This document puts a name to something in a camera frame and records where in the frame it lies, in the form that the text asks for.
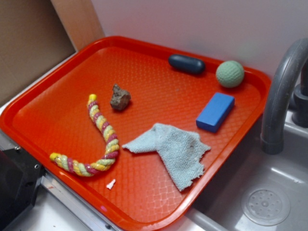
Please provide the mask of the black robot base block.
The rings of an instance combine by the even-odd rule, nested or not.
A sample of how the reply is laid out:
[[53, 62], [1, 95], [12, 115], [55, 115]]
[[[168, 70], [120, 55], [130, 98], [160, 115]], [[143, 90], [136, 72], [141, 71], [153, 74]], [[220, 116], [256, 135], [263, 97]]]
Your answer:
[[2, 231], [35, 205], [43, 165], [24, 149], [0, 152], [0, 229]]

